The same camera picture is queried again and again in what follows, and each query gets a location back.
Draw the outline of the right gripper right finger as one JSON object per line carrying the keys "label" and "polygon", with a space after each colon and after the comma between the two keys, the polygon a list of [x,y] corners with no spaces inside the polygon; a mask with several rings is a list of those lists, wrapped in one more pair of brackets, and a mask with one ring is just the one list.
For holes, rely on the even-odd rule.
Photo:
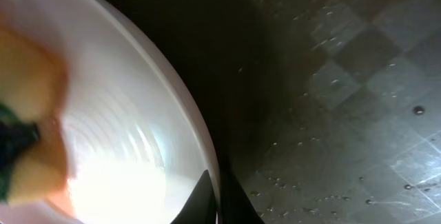
{"label": "right gripper right finger", "polygon": [[231,170],[220,173],[220,212],[223,224],[265,224]]}

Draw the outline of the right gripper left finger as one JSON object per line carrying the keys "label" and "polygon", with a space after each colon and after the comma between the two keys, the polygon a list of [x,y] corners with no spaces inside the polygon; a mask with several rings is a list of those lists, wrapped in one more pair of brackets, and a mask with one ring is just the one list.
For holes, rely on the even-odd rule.
{"label": "right gripper left finger", "polygon": [[205,170],[188,200],[171,224],[216,224],[216,198],[209,172]]}

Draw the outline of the white plate top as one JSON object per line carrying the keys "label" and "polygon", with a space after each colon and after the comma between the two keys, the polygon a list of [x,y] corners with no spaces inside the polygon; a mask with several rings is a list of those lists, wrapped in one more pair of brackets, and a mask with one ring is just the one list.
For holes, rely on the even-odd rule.
{"label": "white plate top", "polygon": [[61,134],[65,191],[2,223],[171,223],[202,173],[216,205],[219,172],[207,126],[174,68],[105,0],[1,0],[7,24],[68,66]]}

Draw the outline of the green and yellow sponge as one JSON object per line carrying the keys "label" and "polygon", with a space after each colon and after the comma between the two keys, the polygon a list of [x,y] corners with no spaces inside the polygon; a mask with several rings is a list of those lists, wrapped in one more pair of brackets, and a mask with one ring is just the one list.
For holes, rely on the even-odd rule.
{"label": "green and yellow sponge", "polygon": [[66,83],[61,57],[1,26],[1,203],[23,205],[65,187],[59,118]]}

